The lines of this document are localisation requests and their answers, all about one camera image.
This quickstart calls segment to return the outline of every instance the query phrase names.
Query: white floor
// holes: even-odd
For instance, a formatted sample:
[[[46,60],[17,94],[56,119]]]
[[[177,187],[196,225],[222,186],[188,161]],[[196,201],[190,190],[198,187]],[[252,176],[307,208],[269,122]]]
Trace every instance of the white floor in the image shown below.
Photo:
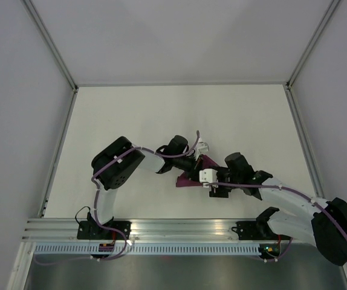
[[[241,152],[255,170],[314,194],[281,85],[80,88],[45,217],[71,218],[92,205],[91,160],[119,136],[156,149],[174,135],[192,144],[196,130],[219,165]],[[115,217],[255,218],[269,206],[241,190],[219,199],[207,189],[175,188],[180,173],[136,170],[118,192]]]

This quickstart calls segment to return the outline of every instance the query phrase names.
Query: enclosure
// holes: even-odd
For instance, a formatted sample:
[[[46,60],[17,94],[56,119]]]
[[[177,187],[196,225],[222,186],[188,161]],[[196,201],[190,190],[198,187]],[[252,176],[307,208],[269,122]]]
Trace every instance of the enclosure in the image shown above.
[[[347,0],[0,2],[0,289],[347,289],[347,265],[298,240],[277,263],[244,257],[270,241],[231,228],[277,204],[176,188],[178,169],[136,170],[115,200],[153,252],[78,260],[92,159],[119,136],[155,150],[197,130],[219,165],[241,152],[347,201]]]

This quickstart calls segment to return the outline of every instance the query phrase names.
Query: table surface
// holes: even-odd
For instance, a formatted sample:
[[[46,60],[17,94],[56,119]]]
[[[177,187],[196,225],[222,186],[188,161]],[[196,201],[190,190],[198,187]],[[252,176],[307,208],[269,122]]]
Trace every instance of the table surface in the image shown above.
[[[37,259],[56,262],[70,256]],[[346,290],[342,272],[312,246],[292,245],[279,263],[271,265],[244,256],[131,255],[113,263],[78,260],[51,267],[32,263],[27,290]]]
[[[174,135],[192,144],[196,130],[219,165],[241,152],[255,170],[314,195],[281,85],[80,88],[45,217],[72,218],[84,205],[92,206],[91,161],[119,136],[156,149]],[[221,199],[210,198],[206,188],[175,188],[180,174],[177,169],[163,175],[136,170],[117,193],[115,217],[255,218],[271,206],[239,189]]]

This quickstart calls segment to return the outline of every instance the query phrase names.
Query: black mounting bracket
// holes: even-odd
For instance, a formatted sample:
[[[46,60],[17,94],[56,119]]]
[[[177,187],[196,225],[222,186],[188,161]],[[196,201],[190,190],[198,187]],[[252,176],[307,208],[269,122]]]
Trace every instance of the black mounting bracket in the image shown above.
[[[122,231],[127,239],[131,233],[131,222],[111,220],[104,224],[106,227],[115,228]],[[100,228],[92,217],[88,216],[87,221],[81,221],[78,227],[77,240],[112,240],[113,232]],[[115,235],[116,240],[124,240],[120,234]]]
[[[257,227],[257,221],[239,221],[232,228],[239,240],[278,240],[278,235],[271,233],[264,235]],[[290,237],[281,235],[282,240],[290,240]]]

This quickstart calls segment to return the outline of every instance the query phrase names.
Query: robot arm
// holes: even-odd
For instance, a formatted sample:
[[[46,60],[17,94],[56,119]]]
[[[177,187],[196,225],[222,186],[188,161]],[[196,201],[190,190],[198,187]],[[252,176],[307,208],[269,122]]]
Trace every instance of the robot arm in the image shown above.
[[[283,234],[302,242],[309,243],[335,265],[342,266],[347,262],[347,241],[337,230],[335,225],[312,202],[299,195],[287,193],[281,181],[273,175],[255,172],[240,153],[229,155],[225,167],[206,169],[207,174],[200,172],[201,182],[210,186],[210,195],[226,195],[242,185],[253,185],[244,188],[245,194],[259,200],[271,202],[286,210],[284,213],[278,208],[270,207],[257,217],[257,228],[265,236]],[[328,201],[314,198],[314,202],[324,208],[344,229],[347,234],[347,203],[339,198]]]
[[[109,162],[117,159],[129,149],[135,149],[135,146],[127,138],[120,137],[115,140],[92,160],[93,174],[95,175]],[[184,171],[186,180],[199,182],[199,171],[204,165],[203,154],[209,150],[209,146],[201,138],[188,155],[184,154],[184,156],[175,158],[164,157],[182,155],[188,149],[188,141],[184,137],[176,135],[168,145],[157,149],[156,153],[143,149],[134,150],[100,173],[96,180],[101,188],[96,209],[99,221],[105,224],[113,219],[117,189],[128,180],[136,168],[163,174],[176,167]]]
[[[284,213],[278,208],[265,210],[257,217],[257,228],[263,235],[283,234],[295,237],[316,246],[324,257],[336,265],[344,265],[347,261],[347,241],[334,224],[309,201],[284,192],[284,185],[273,175],[264,171],[255,172],[240,153],[233,153],[225,159],[227,167],[215,163],[205,166],[207,156],[203,153],[208,151],[207,144],[199,142],[193,147],[193,152],[188,152],[187,148],[188,142],[181,136],[175,136],[157,152],[136,148],[127,138],[120,137],[100,152],[91,164],[96,181],[102,189],[97,208],[93,208],[98,211],[99,221],[105,224],[113,219],[117,189],[136,168],[162,174],[176,167],[184,171],[189,181],[199,185],[202,183],[204,187],[210,188],[210,197],[228,198],[233,189],[243,187],[240,184],[252,186],[242,188],[246,195],[271,202],[294,214]],[[314,201],[330,213],[347,234],[347,203],[339,198],[333,201],[314,198]]]

